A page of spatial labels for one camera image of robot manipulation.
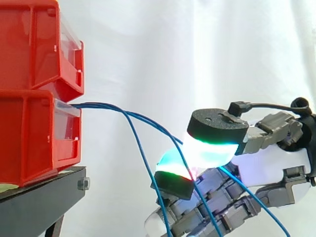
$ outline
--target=black cable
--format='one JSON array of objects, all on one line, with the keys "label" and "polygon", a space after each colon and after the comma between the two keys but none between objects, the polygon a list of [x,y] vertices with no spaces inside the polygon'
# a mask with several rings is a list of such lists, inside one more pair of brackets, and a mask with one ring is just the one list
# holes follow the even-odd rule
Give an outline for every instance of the black cable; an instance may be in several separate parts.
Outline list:
[{"label": "black cable", "polygon": [[284,110],[284,111],[290,111],[297,115],[305,114],[308,112],[309,107],[304,106],[300,108],[293,108],[289,106],[283,106],[283,105],[275,105],[275,104],[266,104],[266,103],[251,103],[251,108],[268,108],[268,109],[277,109],[277,110]]}]

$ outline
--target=transparent drawer front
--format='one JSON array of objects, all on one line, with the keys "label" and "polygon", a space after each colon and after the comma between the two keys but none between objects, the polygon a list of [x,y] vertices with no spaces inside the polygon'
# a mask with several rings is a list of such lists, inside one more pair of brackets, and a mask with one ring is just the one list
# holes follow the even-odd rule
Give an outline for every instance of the transparent drawer front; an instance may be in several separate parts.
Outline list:
[{"label": "transparent drawer front", "polygon": [[81,42],[60,13],[60,47],[64,57],[76,67],[75,52],[81,50]]}]

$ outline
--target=black metal shelf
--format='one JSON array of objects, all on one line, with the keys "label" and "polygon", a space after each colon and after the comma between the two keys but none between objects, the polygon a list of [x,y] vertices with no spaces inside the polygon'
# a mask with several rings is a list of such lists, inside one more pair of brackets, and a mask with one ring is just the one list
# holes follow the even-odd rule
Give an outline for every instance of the black metal shelf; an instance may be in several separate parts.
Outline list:
[{"label": "black metal shelf", "polygon": [[63,215],[85,195],[78,188],[86,177],[85,167],[73,166],[67,171],[35,185],[1,193],[0,237],[38,237],[47,229],[57,233],[53,227],[60,227]]}]

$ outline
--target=glowing green light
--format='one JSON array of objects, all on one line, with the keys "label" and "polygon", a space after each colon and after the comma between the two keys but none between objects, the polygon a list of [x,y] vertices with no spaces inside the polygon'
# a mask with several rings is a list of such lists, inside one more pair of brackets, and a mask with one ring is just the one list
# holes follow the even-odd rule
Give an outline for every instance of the glowing green light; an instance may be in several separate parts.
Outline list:
[{"label": "glowing green light", "polygon": [[[161,160],[157,164],[156,171],[164,171],[164,172],[173,173],[173,174],[180,175],[184,178],[191,180],[189,172],[184,166],[180,153],[177,150],[177,148],[170,149],[162,156]],[[194,167],[190,168],[190,171],[194,179],[196,179],[197,175],[195,172],[195,168]]]},{"label": "glowing green light", "polygon": [[[186,134],[183,146],[180,148],[196,179],[199,168],[216,168],[230,162],[235,155],[238,144],[209,144]],[[165,171],[191,179],[176,148],[170,149],[162,156],[156,171]]]},{"label": "glowing green light", "polygon": [[209,144],[186,134],[183,153],[190,164],[199,168],[215,168],[230,162],[238,144]]}]

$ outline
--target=cable connector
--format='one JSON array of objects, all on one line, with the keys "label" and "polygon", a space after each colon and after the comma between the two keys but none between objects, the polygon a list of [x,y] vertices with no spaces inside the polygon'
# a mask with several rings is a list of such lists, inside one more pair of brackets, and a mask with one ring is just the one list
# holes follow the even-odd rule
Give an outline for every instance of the cable connector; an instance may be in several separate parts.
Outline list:
[{"label": "cable connector", "polygon": [[237,101],[231,102],[228,108],[228,113],[234,115],[235,117],[240,117],[241,114],[248,112],[252,109],[251,103]]}]

